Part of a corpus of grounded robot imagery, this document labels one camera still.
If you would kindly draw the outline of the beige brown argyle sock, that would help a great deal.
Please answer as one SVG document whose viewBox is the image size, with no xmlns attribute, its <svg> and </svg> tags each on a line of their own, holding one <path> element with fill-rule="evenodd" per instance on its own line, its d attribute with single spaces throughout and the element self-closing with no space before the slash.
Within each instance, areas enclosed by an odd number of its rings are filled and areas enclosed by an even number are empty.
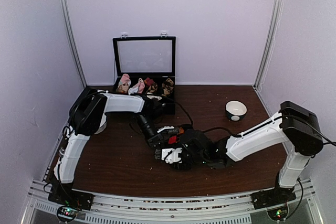
<svg viewBox="0 0 336 224">
<path fill-rule="evenodd" d="M 170 97 L 174 90 L 174 81 L 171 78 L 167 78 L 162 83 L 162 95 L 164 97 Z"/>
</svg>

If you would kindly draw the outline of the red orange argyle sock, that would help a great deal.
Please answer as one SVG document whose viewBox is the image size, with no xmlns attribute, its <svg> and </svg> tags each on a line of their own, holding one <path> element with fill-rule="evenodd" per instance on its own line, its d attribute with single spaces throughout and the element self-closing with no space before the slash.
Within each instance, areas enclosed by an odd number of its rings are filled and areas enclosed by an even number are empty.
<svg viewBox="0 0 336 224">
<path fill-rule="evenodd" d="M 173 136 L 171 136 L 168 140 L 168 145 L 177 144 L 180 142 L 181 136 L 185 133 L 185 130 L 183 128 L 179 129 L 179 132 Z"/>
</svg>

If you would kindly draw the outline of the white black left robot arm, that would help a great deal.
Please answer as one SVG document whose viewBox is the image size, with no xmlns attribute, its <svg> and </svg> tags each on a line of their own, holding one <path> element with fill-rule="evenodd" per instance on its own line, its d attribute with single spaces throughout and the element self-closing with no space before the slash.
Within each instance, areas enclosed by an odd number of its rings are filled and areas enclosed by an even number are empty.
<svg viewBox="0 0 336 224">
<path fill-rule="evenodd" d="M 154 117 L 162 107 L 162 103 L 150 99 L 146 94 L 110 93 L 85 87 L 69 111 L 65 135 L 68 142 L 60 150 L 50 180 L 61 184 L 73 182 L 83 148 L 92 135 L 105 130 L 106 114 L 110 112 L 133 112 L 150 147 L 171 143 L 184 130 L 181 126 L 155 127 Z"/>
</svg>

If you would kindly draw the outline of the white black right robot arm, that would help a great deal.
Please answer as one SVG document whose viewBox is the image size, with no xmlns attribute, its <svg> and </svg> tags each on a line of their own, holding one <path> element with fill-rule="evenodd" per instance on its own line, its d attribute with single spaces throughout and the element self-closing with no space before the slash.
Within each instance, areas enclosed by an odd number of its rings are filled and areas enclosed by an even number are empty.
<svg viewBox="0 0 336 224">
<path fill-rule="evenodd" d="M 153 144 L 155 159 L 181 170 L 196 164 L 226 168 L 253 153 L 290 142 L 292 149 L 278 173 L 276 187 L 269 192 L 274 204 L 289 196 L 289 189 L 295 186 L 309 159 L 323 149 L 317 116 L 290 101 L 283 102 L 280 110 L 264 122 L 239 134 L 230 133 L 216 143 L 206 131 L 189 125 L 163 127 L 158 133 L 161 140 Z"/>
</svg>

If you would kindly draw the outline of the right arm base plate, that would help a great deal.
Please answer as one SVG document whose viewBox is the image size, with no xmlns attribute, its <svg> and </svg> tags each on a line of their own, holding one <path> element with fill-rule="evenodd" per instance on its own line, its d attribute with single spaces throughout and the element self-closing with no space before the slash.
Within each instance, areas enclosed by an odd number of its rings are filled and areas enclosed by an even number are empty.
<svg viewBox="0 0 336 224">
<path fill-rule="evenodd" d="M 294 188 L 275 187 L 273 189 L 261 190 L 251 194 L 251 201 L 255 209 L 269 208 L 284 204 L 296 199 Z"/>
</svg>

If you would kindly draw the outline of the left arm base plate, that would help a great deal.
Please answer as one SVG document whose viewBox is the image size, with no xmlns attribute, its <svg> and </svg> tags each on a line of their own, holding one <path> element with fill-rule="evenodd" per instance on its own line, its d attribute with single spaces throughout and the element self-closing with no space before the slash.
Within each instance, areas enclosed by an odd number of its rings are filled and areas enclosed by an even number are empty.
<svg viewBox="0 0 336 224">
<path fill-rule="evenodd" d="M 50 179 L 51 190 L 48 200 L 79 210 L 90 210 L 94 195 L 72 189 L 73 183 L 62 184 L 55 175 Z"/>
</svg>

